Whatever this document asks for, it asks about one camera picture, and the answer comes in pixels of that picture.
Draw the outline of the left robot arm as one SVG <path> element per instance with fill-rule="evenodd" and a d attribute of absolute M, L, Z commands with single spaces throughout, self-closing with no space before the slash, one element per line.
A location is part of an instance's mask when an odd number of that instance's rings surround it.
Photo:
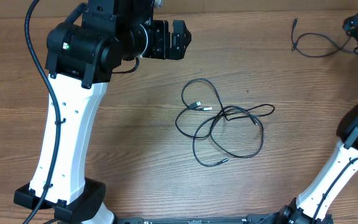
<path fill-rule="evenodd" d="M 154 19 L 161 1 L 88 0 L 47 36 L 37 70 L 49 93 L 40 159 L 14 203 L 36 214 L 53 209 L 59 223 L 116 223 L 104 204 L 106 185 L 85 176 L 99 104 L 123 61 L 181 60 L 191 42 L 183 20 Z"/>

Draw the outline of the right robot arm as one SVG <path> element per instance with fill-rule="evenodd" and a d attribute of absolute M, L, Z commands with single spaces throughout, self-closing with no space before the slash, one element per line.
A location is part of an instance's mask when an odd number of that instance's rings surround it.
<path fill-rule="evenodd" d="M 339 46 L 329 37 L 308 32 L 294 40 L 298 18 L 294 19 L 291 29 L 292 51 L 310 58 L 322 58 L 344 50 L 348 41 L 353 38 L 357 41 L 357 47 L 350 54 L 358 55 L 358 13 L 344 20 L 342 28 L 348 39 L 345 44 Z M 307 55 L 298 49 L 301 37 L 306 35 L 318 35 L 328 39 L 336 48 L 335 51 L 325 55 Z M 332 216 L 327 214 L 328 209 L 340 191 L 358 171 L 358 104 L 353 107 L 339 123 L 336 136 L 339 138 L 331 157 L 321 169 L 309 187 L 295 197 L 289 205 L 284 206 L 279 212 L 266 216 L 259 223 L 334 223 Z"/>

